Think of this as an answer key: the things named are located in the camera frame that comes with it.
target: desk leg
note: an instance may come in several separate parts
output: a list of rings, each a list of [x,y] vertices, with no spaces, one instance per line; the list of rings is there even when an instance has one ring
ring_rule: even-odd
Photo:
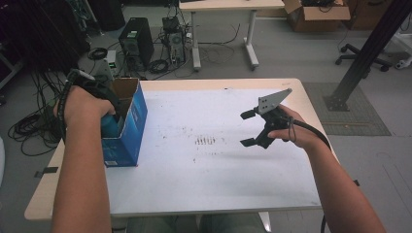
[[[254,35],[256,17],[257,10],[252,10],[251,18],[249,19],[248,38],[244,38],[246,50],[248,52],[249,57],[251,58],[252,70],[255,70],[255,68],[258,67],[258,58],[255,54],[254,47],[252,46],[252,36]]]
[[[191,54],[193,56],[193,69],[194,71],[199,71],[200,65],[200,54],[199,45],[197,44],[197,33],[196,33],[196,23],[195,23],[196,12],[191,12],[191,37],[193,39],[193,45],[191,46]]]
[[[266,232],[272,232],[272,227],[270,226],[269,212],[259,212],[261,222],[263,222],[264,229]]]

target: black metal pole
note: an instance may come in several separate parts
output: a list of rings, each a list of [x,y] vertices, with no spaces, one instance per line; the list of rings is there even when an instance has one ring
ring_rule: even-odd
[[[393,0],[384,13],[366,43],[355,58],[339,86],[331,96],[325,97],[330,111],[347,111],[346,101],[361,79],[366,75],[373,60],[378,57],[386,44],[391,40],[400,25],[412,11],[411,0]]]

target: blue box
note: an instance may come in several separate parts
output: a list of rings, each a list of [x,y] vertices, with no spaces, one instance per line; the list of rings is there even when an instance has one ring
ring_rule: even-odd
[[[124,127],[118,138],[103,138],[104,163],[107,167],[137,165],[148,108],[137,79],[115,79],[112,90],[122,102]]]

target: white table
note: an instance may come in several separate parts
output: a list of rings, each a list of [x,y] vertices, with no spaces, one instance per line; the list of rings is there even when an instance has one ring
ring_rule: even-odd
[[[240,140],[263,127],[259,116],[240,114],[258,97],[291,88],[285,105],[325,133],[297,79],[141,82],[148,120],[138,167],[106,169],[113,216],[320,209],[309,160],[281,140],[264,150]],[[49,164],[60,167],[59,144]],[[27,209],[27,219],[52,217],[59,176],[45,174]]]
[[[242,18],[239,15],[249,13],[249,18],[246,21],[249,22],[248,37],[244,38],[244,40],[248,56],[251,60],[251,68],[255,70],[258,67],[258,58],[252,46],[252,36],[254,34],[257,10],[278,9],[284,6],[282,0],[204,0],[180,3],[180,9],[183,12],[191,12],[193,69],[199,71],[201,68],[196,32],[198,19],[201,20],[203,17],[203,22],[219,25],[228,23],[231,18],[235,18],[235,21],[240,23],[243,21],[238,19]]]

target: floor mat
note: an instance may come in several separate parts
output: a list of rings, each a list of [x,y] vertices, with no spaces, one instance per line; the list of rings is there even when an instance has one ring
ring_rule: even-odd
[[[346,102],[349,112],[331,112],[323,97],[330,96],[338,83],[303,83],[303,86],[328,135],[391,136],[360,87],[355,88]]]

